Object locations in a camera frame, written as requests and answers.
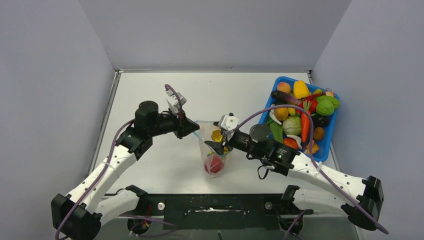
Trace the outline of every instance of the zip tie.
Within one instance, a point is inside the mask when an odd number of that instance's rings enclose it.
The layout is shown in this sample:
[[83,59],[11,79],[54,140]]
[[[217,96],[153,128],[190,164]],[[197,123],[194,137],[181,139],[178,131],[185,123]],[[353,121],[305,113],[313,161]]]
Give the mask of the zip tie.
[[311,184],[314,184],[315,180],[317,179],[318,174],[320,174],[322,167],[323,167],[323,162],[320,161],[319,164],[318,164],[318,167],[316,167],[315,173],[313,174],[313,179],[310,182]]
[[102,163],[104,163],[104,164],[108,165],[108,166],[109,166],[109,168],[113,169],[113,171],[114,171],[114,172],[116,172],[116,171],[117,171],[117,169],[116,169],[114,166],[112,166],[112,164],[110,164],[109,162],[107,162],[107,161],[102,161]]
[[120,178],[120,176],[118,175],[118,173],[117,173],[117,169],[114,167],[114,166],[112,166],[112,164],[110,164],[109,162],[107,162],[107,161],[102,161],[102,163],[104,163],[105,165],[107,165],[109,168],[111,168],[111,169],[113,169],[113,173],[116,175],[116,178],[117,179],[119,179]]

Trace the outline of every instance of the toy fruit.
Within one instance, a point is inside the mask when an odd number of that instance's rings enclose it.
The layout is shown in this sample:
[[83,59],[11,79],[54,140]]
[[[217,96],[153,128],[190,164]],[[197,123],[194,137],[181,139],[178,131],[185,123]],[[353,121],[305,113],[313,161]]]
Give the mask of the toy fruit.
[[218,143],[220,143],[223,140],[223,137],[224,136],[222,136],[220,129],[214,130],[212,134],[210,135],[210,138],[212,139],[212,141],[218,142]]
[[326,91],[326,92],[325,92],[325,95],[326,95],[326,96],[334,97],[334,92],[332,92],[331,90],[329,90],[329,91]]
[[297,99],[306,98],[309,96],[309,89],[304,81],[295,81],[293,84],[293,94]]
[[318,101],[316,105],[316,112],[322,116],[330,116],[334,113],[334,105],[329,100]]
[[204,161],[204,170],[208,174],[217,174],[224,168],[224,163],[221,158],[215,154],[210,155],[206,161]]
[[317,88],[313,93],[312,93],[312,95],[315,95],[315,94],[322,94],[323,93],[323,90],[321,89],[321,88]]
[[288,114],[290,116],[295,116],[296,115],[296,109],[294,109],[293,107],[289,107],[288,108]]
[[[318,150],[320,150],[320,147],[315,143],[314,140],[312,140],[312,143],[312,154],[315,154],[318,152]],[[306,146],[305,154],[309,154],[309,144]]]
[[289,94],[292,91],[292,88],[287,82],[282,81],[277,85],[277,90]]
[[284,121],[289,116],[289,109],[287,107],[280,107],[275,109],[274,116],[279,121]]
[[313,131],[313,139],[315,141],[321,141],[324,138],[324,135],[326,134],[326,131],[322,127],[317,127]]

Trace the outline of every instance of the screw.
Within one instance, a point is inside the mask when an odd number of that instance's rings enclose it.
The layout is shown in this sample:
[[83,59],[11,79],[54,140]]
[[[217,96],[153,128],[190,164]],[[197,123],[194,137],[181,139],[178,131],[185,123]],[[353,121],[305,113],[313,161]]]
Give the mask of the screw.
[[165,203],[163,203],[163,202],[159,202],[159,203],[157,204],[157,209],[158,209],[159,211],[164,210],[164,209],[165,209]]
[[267,201],[265,203],[265,208],[268,209],[268,210],[271,210],[271,209],[273,209],[273,204],[271,202]]

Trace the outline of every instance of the toy yellow bell pepper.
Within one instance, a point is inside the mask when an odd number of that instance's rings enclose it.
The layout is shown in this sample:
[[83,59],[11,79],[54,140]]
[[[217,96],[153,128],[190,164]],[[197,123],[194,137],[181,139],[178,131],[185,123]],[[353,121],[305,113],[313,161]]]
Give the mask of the toy yellow bell pepper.
[[293,95],[297,99],[309,96],[309,89],[304,81],[295,81],[293,85]]

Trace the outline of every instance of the gray wall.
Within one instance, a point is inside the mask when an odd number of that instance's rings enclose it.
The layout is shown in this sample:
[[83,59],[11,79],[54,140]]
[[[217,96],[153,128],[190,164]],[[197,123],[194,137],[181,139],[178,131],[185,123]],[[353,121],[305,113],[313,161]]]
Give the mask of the gray wall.
[[116,69],[310,70],[351,0],[79,0]]
[[53,239],[87,173],[114,69],[77,0],[0,1],[0,235]]
[[381,178],[370,239],[423,239],[424,1],[353,0],[312,76],[341,98],[333,137],[349,174]]

